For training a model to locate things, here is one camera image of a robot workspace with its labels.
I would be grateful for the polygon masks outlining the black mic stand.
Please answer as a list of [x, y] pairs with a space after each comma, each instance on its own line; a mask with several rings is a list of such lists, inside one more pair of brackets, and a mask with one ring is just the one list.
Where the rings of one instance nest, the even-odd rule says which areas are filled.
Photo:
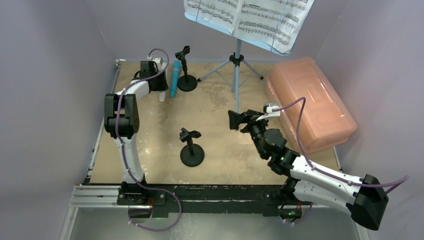
[[184, 46], [182, 51], [175, 53], [175, 57], [177, 60], [180, 61], [181, 69], [183, 71], [183, 75], [177, 80], [177, 87], [183, 92], [191, 92], [198, 86], [197, 79], [193, 75], [188, 74], [186, 55], [188, 55], [189, 53], [189, 45]]
[[188, 131], [184, 127], [181, 128], [181, 132], [179, 133], [179, 139], [181, 142], [186, 143], [180, 151], [180, 160], [181, 162], [188, 167], [196, 167], [200, 165], [204, 158], [205, 152], [203, 148], [193, 143], [193, 139], [198, 139], [202, 136], [202, 134], [197, 131]]

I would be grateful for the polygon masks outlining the white toy microphone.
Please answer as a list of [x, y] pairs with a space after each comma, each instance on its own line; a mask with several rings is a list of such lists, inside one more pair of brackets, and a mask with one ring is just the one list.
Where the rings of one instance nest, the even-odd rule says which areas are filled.
[[165, 98], [166, 98], [166, 91], [160, 91], [158, 94], [159, 101], [163, 103], [165, 101]]

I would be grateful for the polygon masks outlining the blue toy microphone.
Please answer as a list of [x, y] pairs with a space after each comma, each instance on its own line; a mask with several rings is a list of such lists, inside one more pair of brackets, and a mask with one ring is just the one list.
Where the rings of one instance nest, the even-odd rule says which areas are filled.
[[171, 98], [174, 98], [176, 95], [181, 68], [181, 62], [178, 60], [176, 60], [172, 65], [171, 83], [169, 88], [169, 94]]

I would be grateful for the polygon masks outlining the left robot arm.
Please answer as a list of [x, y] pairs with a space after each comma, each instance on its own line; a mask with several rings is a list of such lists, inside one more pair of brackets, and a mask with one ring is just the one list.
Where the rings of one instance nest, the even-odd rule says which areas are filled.
[[154, 205], [155, 194], [145, 182], [137, 148], [137, 133], [141, 122], [138, 101], [151, 92], [164, 93], [167, 88], [166, 67], [162, 58], [140, 62], [130, 84], [116, 93], [104, 97], [104, 129], [114, 139], [122, 162], [123, 179], [118, 189], [118, 205]]

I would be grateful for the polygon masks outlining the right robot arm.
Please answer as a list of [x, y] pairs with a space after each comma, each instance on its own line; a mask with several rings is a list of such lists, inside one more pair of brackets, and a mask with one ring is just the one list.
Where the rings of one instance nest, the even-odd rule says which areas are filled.
[[377, 231], [389, 197], [384, 185], [373, 175], [363, 177], [332, 170], [286, 146], [287, 140], [277, 128], [268, 128], [268, 118], [275, 115], [247, 110], [228, 110], [229, 129], [248, 133], [261, 159], [270, 169], [286, 176], [280, 196], [288, 204], [310, 202], [338, 209], [350, 215], [360, 226]]

